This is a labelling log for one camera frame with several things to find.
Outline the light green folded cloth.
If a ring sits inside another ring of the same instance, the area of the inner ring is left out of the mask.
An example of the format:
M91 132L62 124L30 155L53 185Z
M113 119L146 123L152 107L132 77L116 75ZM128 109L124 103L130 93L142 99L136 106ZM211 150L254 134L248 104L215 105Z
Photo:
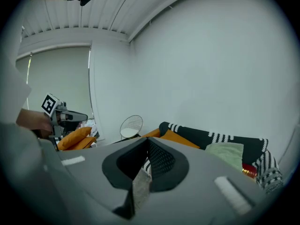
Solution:
M205 151L242 172L243 144L232 142L211 143L206 147Z

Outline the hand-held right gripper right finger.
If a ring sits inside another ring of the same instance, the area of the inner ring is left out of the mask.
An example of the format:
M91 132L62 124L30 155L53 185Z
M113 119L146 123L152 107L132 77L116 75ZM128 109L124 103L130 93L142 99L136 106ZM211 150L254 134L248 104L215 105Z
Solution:
M133 225L255 225L265 193L203 150L149 138L152 182Z

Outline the red box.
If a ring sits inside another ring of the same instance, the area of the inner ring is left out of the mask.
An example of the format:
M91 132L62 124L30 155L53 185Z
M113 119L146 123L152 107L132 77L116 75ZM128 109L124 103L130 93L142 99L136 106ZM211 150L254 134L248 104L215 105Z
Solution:
M254 179L257 176L257 169L252 165L243 163L242 164L242 172L252 179Z

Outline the grey window roller blind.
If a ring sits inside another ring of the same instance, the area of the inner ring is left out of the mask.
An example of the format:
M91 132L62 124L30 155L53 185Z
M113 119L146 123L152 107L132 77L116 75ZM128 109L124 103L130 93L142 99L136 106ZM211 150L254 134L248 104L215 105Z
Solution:
M89 47L70 47L34 53L16 62L31 88L24 109L42 111L47 93L66 102L71 111L93 118L89 84Z

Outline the pile of white clothes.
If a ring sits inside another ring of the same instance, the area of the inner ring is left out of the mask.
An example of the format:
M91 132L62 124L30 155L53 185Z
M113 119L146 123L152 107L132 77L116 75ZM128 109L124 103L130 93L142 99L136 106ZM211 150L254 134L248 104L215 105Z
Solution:
M95 122L95 119L88 119L81 122L80 128L91 127L90 137L99 137L98 128Z

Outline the white chair seat pad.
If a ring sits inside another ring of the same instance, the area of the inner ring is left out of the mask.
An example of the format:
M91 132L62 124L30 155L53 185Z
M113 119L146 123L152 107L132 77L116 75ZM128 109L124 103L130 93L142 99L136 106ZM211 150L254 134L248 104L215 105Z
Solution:
M139 133L138 129L134 129L130 127L124 128L120 131L121 136L124 138L132 138L136 136L138 133Z

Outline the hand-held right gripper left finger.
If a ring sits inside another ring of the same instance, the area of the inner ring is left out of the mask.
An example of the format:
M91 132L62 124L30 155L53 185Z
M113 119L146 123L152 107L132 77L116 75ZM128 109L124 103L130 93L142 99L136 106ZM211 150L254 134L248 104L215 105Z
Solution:
M109 212L131 219L149 195L149 175L143 170L147 152L147 138L136 138L58 155L88 195Z

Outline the orange square cushion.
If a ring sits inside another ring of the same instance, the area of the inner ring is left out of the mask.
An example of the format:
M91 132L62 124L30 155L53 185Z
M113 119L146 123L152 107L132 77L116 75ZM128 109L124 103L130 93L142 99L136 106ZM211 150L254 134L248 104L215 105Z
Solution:
M177 133L175 133L171 130L167 130L167 132L161 137L161 139L165 139L165 140L169 140L169 141L172 141L172 142L180 143L180 144L186 145L188 147L193 147L193 148L196 148L196 149L200 149L199 146L193 144L189 140L185 139L184 137L178 135Z

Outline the orange satin cushion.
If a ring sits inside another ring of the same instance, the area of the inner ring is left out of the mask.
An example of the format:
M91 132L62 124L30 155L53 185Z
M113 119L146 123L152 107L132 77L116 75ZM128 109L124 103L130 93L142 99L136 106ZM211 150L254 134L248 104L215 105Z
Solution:
M69 150L82 150L89 148L95 141L97 140L96 137L85 137L81 141L79 141L77 144L71 146L68 148Z
M92 127L82 127L71 132L57 144L58 150L66 150L71 146L76 145L81 140L86 138L90 134L91 130Z

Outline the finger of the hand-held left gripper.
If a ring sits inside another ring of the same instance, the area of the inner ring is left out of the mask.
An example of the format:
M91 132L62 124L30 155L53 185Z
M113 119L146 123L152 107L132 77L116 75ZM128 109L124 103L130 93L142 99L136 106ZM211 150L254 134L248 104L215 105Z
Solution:
M74 111L63 111L59 115L59 125L63 128L63 133L73 132L78 125L86 121L88 116Z

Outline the person's white shirt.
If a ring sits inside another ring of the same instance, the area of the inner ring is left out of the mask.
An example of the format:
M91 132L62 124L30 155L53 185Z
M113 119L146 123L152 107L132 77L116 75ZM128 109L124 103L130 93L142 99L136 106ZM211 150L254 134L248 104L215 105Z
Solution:
M0 33L0 122L15 123L31 92L15 67L22 25L31 0L22 0Z

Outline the person's left forearm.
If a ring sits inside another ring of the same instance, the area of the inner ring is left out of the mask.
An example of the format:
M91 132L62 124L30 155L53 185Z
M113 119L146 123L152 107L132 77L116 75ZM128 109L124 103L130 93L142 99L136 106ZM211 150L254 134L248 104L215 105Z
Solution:
M21 109L16 123L29 130L52 131L50 118L42 112Z

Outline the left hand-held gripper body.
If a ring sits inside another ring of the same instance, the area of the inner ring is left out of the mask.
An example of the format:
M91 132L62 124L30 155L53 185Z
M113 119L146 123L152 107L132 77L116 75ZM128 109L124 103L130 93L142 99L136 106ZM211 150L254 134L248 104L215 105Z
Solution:
M50 118L52 127L52 135L50 137L60 140L65 134L63 122L68 118L66 102L59 100L51 93L47 93L41 107Z

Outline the black white striped sofa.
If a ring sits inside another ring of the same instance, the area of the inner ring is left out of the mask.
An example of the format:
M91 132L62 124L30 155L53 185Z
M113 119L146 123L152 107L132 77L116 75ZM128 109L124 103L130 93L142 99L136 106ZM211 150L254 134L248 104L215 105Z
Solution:
M171 130L199 146L202 150L211 143L243 144L242 163L252 165L257 169L255 182L258 186L267 194L283 187L283 176L279 166L274 156L267 150L268 139L223 135L168 122L162 122L158 129L161 137L167 130Z

